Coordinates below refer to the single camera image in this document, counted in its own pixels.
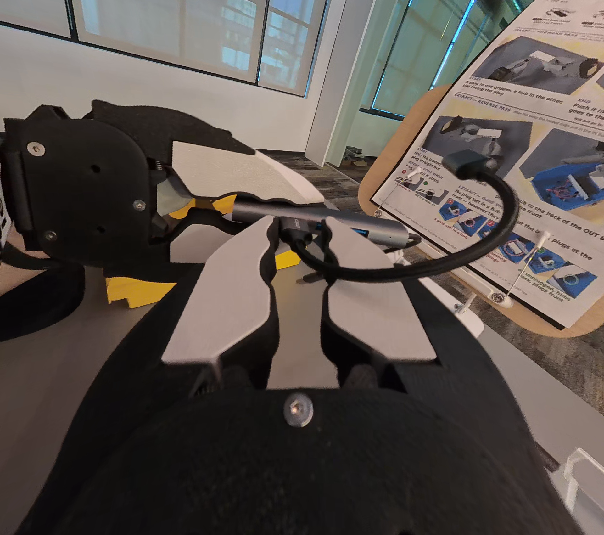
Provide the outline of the clear plastic bin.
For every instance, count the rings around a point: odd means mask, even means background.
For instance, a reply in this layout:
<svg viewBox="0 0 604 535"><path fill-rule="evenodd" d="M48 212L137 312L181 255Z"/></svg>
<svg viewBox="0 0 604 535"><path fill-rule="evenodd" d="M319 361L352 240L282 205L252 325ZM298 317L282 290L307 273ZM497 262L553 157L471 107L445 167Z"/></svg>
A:
<svg viewBox="0 0 604 535"><path fill-rule="evenodd" d="M603 534L603 465L581 447L562 466L563 499L585 534Z"/></svg>

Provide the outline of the printed instruction sheet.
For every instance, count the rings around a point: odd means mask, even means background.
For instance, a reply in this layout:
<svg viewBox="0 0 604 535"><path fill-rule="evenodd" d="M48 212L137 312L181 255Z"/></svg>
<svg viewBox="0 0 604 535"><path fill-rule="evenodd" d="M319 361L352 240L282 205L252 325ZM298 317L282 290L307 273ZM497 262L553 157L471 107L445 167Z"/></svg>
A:
<svg viewBox="0 0 604 535"><path fill-rule="evenodd" d="M472 61L374 194L430 258L486 239L484 183L443 165L470 150L517 195L513 230L467 268L491 299L558 330L603 298L603 0L535 0Z"/></svg>

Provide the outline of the glass partition window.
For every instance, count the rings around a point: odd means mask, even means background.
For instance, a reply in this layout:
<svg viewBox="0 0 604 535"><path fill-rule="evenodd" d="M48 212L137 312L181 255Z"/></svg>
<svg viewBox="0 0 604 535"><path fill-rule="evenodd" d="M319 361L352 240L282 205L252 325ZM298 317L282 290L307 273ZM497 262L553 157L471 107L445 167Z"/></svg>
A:
<svg viewBox="0 0 604 535"><path fill-rule="evenodd" d="M496 34L484 0L396 0L360 111L401 121L425 92L453 83Z"/></svg>

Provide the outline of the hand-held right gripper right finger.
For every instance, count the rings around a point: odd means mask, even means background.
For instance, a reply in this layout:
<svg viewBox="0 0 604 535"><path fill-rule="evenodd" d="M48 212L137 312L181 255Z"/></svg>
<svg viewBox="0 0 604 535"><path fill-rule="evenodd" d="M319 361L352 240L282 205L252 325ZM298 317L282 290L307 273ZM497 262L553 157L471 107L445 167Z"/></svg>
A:
<svg viewBox="0 0 604 535"><path fill-rule="evenodd" d="M329 252L341 267L394 269L377 245L334 217L326 219ZM432 362L436 353L402 282L368 283L337 279L327 291L329 325L390 361Z"/></svg>

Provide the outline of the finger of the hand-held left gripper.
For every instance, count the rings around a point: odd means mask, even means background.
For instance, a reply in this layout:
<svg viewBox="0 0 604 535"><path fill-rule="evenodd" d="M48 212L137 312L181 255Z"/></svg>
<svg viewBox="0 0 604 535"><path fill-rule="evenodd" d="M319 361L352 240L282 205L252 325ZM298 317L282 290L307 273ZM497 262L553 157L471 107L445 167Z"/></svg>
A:
<svg viewBox="0 0 604 535"><path fill-rule="evenodd" d="M245 194L294 205L325 201L305 177L255 150L244 154L174 141L171 166L194 197L221 199Z"/></svg>
<svg viewBox="0 0 604 535"><path fill-rule="evenodd" d="M170 242L169 262L204 264L212 254L247 227L247 224L239 222L191 224Z"/></svg>

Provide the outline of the yellow plastic bin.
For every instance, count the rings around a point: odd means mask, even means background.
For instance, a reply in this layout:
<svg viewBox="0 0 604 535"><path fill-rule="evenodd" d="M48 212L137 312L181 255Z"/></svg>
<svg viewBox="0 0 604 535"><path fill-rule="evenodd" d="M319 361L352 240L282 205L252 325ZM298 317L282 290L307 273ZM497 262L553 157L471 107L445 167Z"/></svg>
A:
<svg viewBox="0 0 604 535"><path fill-rule="evenodd" d="M185 207L169 215L182 220L193 207L212 207L226 215L232 211L235 198L236 195L232 194L214 201L192 199ZM291 250L279 249L276 253L277 270L293 267L299 263L299 257ZM124 299L131 309L158 302L175 286L175 283L148 282L126 277L106 277L105 282L108 302L111 304Z"/></svg>

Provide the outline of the person's left hand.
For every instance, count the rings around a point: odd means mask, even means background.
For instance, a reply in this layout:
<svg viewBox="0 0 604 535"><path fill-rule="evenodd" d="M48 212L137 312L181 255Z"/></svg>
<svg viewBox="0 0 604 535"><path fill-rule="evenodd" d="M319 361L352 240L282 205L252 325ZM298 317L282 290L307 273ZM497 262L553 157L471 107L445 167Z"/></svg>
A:
<svg viewBox="0 0 604 535"><path fill-rule="evenodd" d="M12 267L8 264L1 264L1 296L8 293L9 291L17 288L18 286L26 283L33 279L39 274L46 273L54 270L43 269L43 270L29 270Z"/></svg>

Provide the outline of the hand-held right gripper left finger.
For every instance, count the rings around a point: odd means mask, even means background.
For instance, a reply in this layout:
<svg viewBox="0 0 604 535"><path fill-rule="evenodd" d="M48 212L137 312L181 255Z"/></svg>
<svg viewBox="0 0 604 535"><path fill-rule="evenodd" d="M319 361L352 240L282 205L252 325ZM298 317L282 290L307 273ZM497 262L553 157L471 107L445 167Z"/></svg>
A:
<svg viewBox="0 0 604 535"><path fill-rule="evenodd" d="M166 365L217 366L276 316L278 221L264 216L207 260L162 355Z"/></svg>

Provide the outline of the wooden document stand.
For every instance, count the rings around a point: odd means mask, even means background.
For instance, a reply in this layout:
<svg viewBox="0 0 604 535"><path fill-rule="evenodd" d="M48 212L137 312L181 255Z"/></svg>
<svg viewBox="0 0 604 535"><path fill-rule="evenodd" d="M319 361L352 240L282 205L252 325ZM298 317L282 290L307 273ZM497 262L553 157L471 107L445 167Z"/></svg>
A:
<svg viewBox="0 0 604 535"><path fill-rule="evenodd" d="M439 86L425 93L412 107L410 114L399 125L394 136L388 141L382 153L364 177L358 191L359 205L368 215L374 215L378 209L372 198L378 188L389 176L390 171L400 161L406 150L412 145L430 114L443 99L450 85ZM570 338L587 335L603 325L603 299L598 300L570 328L558 330L544 318L539 317L531 309L514 303L511 307L503 307L491 299L492 292L487 291L487 283L479 282L478 276L467 268L459 268L448 274L470 294L474 302L484 301L498 311L503 317L527 331L536 335L554 338Z"/></svg>

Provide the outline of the grey usb hub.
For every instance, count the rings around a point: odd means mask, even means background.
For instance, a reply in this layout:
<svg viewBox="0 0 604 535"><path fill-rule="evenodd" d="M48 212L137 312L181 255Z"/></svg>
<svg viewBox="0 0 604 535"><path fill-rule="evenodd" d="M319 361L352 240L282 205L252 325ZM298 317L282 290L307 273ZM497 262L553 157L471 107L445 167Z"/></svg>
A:
<svg viewBox="0 0 604 535"><path fill-rule="evenodd" d="M348 226L367 237L377 245L388 248L405 249L414 247L421 242L419 234L411 232L402 223L396 220L381 219L366 214L337 210L323 204L294 205L280 201L261 201L237 195L231 211L234 222L251 224L263 216L278 218L297 218L309 225L311 232L317 234L321 223L328 217Z"/></svg>

